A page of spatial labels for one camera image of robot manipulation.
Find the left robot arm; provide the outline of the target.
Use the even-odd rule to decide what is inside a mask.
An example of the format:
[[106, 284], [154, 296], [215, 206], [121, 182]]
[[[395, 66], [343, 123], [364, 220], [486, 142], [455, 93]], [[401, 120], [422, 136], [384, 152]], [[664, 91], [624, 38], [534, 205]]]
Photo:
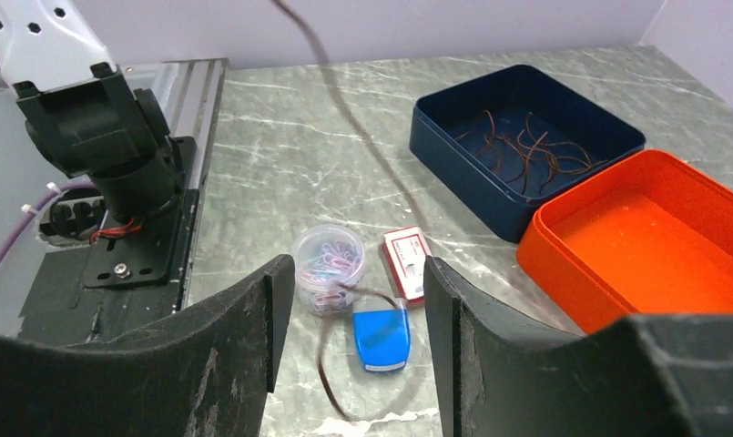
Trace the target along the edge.
[[154, 93], [130, 88], [72, 2], [0, 1], [0, 73], [39, 153], [88, 176], [116, 220], [176, 203], [184, 168]]

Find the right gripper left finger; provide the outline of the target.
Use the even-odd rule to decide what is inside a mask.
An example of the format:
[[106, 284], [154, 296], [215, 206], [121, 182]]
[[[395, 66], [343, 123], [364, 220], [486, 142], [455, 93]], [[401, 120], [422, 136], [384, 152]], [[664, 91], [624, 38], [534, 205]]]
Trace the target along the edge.
[[0, 336], [0, 436], [256, 436], [294, 299], [290, 255], [108, 342]]

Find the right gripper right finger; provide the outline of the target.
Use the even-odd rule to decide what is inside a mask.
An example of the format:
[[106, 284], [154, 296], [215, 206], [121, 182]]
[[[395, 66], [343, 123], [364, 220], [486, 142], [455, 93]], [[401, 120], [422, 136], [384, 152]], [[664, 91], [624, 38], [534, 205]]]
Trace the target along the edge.
[[576, 336], [424, 262], [446, 436], [733, 436], [733, 315], [629, 315]]

